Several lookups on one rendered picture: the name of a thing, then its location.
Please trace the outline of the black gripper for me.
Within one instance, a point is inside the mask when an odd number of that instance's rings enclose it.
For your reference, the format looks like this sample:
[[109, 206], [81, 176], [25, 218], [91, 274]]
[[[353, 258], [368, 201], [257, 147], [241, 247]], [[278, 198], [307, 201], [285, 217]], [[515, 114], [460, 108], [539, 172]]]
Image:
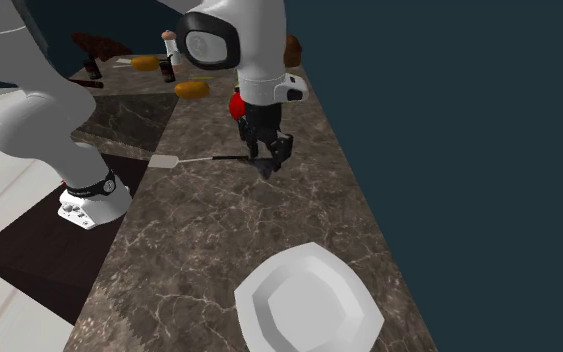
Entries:
[[245, 118], [237, 120], [239, 135], [249, 149], [249, 158], [258, 156], [258, 141], [267, 144], [272, 156], [273, 171], [276, 172], [292, 154], [294, 138], [280, 130], [282, 105], [280, 103], [259, 106], [246, 103]]

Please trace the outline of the red round fruit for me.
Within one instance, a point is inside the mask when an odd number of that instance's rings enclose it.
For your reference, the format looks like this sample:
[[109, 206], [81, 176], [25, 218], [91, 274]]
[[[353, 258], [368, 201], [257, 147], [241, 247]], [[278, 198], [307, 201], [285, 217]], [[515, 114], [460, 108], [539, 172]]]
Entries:
[[235, 92], [228, 104], [228, 109], [231, 117], [234, 120], [238, 120], [243, 118], [246, 115], [246, 106], [245, 102], [242, 100], [241, 95], [239, 92]]

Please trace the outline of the orange bread roll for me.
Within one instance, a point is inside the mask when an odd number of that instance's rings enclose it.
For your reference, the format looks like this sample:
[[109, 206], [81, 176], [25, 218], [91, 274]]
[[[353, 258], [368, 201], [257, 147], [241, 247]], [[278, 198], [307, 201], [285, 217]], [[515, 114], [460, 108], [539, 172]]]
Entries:
[[175, 94], [181, 99], [201, 99], [209, 94], [210, 88], [203, 81], [188, 81], [174, 87]]
[[130, 61], [130, 65], [137, 71], [154, 71], [159, 68], [160, 60], [155, 56], [138, 56]]

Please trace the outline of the brown round loaf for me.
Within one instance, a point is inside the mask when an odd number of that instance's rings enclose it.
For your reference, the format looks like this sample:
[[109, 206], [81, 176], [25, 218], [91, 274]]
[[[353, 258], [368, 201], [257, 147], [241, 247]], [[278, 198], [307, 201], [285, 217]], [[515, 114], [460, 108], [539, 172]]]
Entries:
[[294, 68], [301, 65], [302, 46], [299, 40], [293, 35], [286, 36], [283, 60], [286, 68]]

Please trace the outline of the dark brown bottle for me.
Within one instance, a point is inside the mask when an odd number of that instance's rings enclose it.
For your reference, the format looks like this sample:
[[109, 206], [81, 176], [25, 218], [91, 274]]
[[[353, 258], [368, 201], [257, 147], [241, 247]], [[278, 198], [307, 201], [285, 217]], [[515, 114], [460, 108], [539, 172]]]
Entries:
[[83, 66], [91, 80], [98, 80], [102, 78], [101, 71], [93, 58], [84, 60]]
[[169, 59], [160, 60], [159, 69], [162, 74], [162, 78], [166, 83], [171, 83], [176, 80], [173, 67]]

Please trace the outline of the white pepper mill, wooden top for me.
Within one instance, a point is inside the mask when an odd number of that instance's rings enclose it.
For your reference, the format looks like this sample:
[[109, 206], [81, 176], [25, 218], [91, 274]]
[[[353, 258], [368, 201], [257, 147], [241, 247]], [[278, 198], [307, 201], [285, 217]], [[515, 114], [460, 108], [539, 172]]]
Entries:
[[166, 54], [169, 58], [171, 63], [172, 69], [175, 73], [180, 73], [184, 69], [184, 65], [182, 62], [182, 57], [178, 50], [177, 42], [176, 42], [176, 33], [170, 30], [165, 30], [161, 34], [161, 38], [164, 41]]

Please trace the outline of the white plate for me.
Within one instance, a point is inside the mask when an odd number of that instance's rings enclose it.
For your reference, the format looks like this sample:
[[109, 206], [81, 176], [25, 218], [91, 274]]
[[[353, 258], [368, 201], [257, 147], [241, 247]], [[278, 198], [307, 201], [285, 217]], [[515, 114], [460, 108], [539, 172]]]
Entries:
[[384, 324], [360, 277], [314, 242], [266, 259], [234, 297], [249, 352], [371, 352]]

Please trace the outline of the dark robot stand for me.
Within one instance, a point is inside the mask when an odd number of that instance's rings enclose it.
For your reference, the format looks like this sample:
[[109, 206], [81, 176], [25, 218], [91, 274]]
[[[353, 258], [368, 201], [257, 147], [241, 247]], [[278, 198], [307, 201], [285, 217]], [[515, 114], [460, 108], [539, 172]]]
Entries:
[[123, 219], [85, 230], [57, 214], [64, 190], [0, 231], [0, 278], [75, 324]]

